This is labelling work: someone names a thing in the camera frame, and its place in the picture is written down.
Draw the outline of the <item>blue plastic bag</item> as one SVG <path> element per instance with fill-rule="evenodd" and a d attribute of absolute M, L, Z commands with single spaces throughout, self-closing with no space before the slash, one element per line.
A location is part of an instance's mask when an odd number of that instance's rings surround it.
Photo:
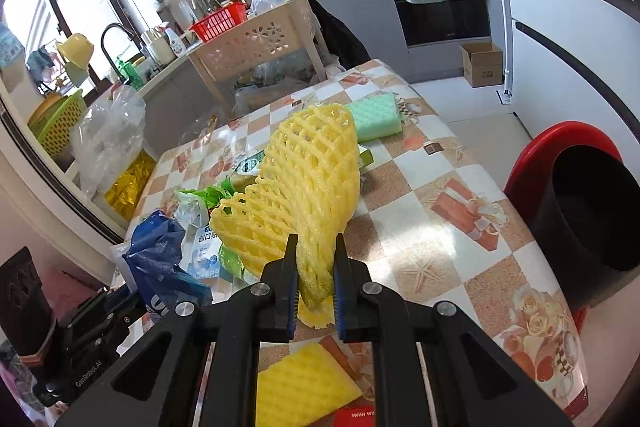
<path fill-rule="evenodd" d="M 209 287 L 180 268 L 185 235 L 176 220 L 156 210 L 134 229 L 122 256 L 153 322 L 183 301 L 197 307 L 213 302 Z"/>

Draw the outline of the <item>red paper cup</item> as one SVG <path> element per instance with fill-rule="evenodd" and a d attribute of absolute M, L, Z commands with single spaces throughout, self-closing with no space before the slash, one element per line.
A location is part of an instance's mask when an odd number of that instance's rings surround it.
<path fill-rule="evenodd" d="M 335 412 L 333 427 L 374 427 L 374 407 L 343 407 Z"/>

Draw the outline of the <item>blue plasters box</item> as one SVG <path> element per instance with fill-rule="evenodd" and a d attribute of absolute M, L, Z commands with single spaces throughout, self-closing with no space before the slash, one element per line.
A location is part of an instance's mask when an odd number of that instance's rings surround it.
<path fill-rule="evenodd" d="M 197 280 L 218 277 L 220 247 L 221 240 L 208 225 L 198 229 L 193 239 L 188 273 Z"/>

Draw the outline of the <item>light green plastic bag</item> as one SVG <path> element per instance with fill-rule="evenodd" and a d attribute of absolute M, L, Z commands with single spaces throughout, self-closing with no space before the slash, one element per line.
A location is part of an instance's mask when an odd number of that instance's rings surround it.
<path fill-rule="evenodd" d="M 174 219 L 184 229 L 204 228 L 209 222 L 209 213 L 205 200 L 191 192 L 177 191 L 178 206 L 174 211 Z"/>

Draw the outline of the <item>green snack bag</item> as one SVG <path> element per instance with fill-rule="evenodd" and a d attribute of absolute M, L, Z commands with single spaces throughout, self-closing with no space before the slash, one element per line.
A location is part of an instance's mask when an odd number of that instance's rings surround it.
<path fill-rule="evenodd" d="M 209 185 L 208 187 L 203 188 L 203 190 L 185 190 L 183 188 L 182 190 L 177 191 L 191 192 L 201 196 L 201 198 L 205 200 L 208 213 L 216 208 L 223 199 L 230 198 L 232 196 L 231 192 L 218 185 Z"/>

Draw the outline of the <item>yellow foam fruit net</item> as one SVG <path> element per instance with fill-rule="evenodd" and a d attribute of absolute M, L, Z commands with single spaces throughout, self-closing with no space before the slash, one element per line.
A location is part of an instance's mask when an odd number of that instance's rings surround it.
<path fill-rule="evenodd" d="M 334 322 L 336 238 L 360 193 L 354 118 L 342 104 L 311 106 L 282 121 L 264 153 L 255 182 L 222 200 L 209 225 L 256 277 L 296 235 L 298 317 L 324 329 Z"/>

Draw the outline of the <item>green sponge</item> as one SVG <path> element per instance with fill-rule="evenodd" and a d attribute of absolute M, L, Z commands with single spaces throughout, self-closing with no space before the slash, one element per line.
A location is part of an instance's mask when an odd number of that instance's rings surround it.
<path fill-rule="evenodd" d="M 386 138 L 402 131 L 393 93 L 382 92 L 346 105 L 352 114 L 359 143 Z"/>

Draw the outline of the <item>white green glove box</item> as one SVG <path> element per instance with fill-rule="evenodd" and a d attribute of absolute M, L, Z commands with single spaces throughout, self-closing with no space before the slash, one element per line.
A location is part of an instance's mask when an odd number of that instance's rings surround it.
<path fill-rule="evenodd" d="M 374 157 L 369 147 L 361 144 L 358 145 L 358 168 L 360 170 L 371 166 L 374 163 Z"/>

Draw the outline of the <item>black kitchen faucet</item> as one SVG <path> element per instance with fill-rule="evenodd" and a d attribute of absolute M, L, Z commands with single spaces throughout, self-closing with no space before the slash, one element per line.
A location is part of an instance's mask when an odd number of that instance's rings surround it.
<path fill-rule="evenodd" d="M 121 23 L 109 23 L 96 45 L 96 73 L 115 83 L 120 79 L 118 61 L 133 63 L 142 57 L 141 41 L 136 33 Z"/>

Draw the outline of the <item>yellow sponge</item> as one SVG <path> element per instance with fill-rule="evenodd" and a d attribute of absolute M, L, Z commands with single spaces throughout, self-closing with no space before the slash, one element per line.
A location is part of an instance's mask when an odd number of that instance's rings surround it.
<path fill-rule="evenodd" d="M 258 373 L 256 426 L 308 426 L 362 396 L 320 343 L 308 343 Z"/>

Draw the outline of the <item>gold foil bag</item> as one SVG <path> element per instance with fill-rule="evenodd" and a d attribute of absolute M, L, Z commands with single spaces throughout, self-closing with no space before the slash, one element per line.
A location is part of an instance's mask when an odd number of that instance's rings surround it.
<path fill-rule="evenodd" d="M 148 184 L 156 161 L 142 150 L 105 193 L 105 202 L 127 221 L 134 217 L 141 194 Z"/>

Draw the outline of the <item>clear plastic bag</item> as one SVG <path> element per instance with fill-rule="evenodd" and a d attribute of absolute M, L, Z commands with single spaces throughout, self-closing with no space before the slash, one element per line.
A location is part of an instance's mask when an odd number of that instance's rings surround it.
<path fill-rule="evenodd" d="M 105 194 L 142 150 L 146 104 L 117 83 L 105 91 L 70 132 L 79 186 L 88 198 Z"/>

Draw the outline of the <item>green label juice bottle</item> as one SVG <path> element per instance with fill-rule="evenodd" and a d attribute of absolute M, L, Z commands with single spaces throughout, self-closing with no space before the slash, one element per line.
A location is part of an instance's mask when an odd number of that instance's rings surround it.
<path fill-rule="evenodd" d="M 265 152 L 260 150 L 252 156 L 248 156 L 239 162 L 233 172 L 224 180 L 226 187 L 232 193 L 241 192 L 255 183 L 259 174 L 260 163 L 265 157 Z"/>

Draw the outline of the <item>clear plastic wrapper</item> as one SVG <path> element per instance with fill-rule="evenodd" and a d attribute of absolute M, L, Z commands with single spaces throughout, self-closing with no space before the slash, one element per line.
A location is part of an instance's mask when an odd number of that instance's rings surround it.
<path fill-rule="evenodd" d="M 207 120 L 198 118 L 181 138 L 186 144 L 186 159 L 197 161 L 214 155 L 234 155 L 241 150 L 242 139 L 236 132 L 242 122 L 241 118 L 234 118 L 228 124 L 219 126 L 215 115 Z"/>

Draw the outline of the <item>beige plastic chair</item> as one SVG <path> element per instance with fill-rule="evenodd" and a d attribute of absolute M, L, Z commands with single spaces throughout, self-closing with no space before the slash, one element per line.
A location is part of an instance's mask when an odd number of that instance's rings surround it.
<path fill-rule="evenodd" d="M 189 60 L 224 116 L 230 118 L 231 100 L 218 84 L 299 49 L 306 51 L 318 78 L 326 80 L 320 54 L 328 48 L 308 0 L 291 0 L 246 20 L 200 44 Z"/>

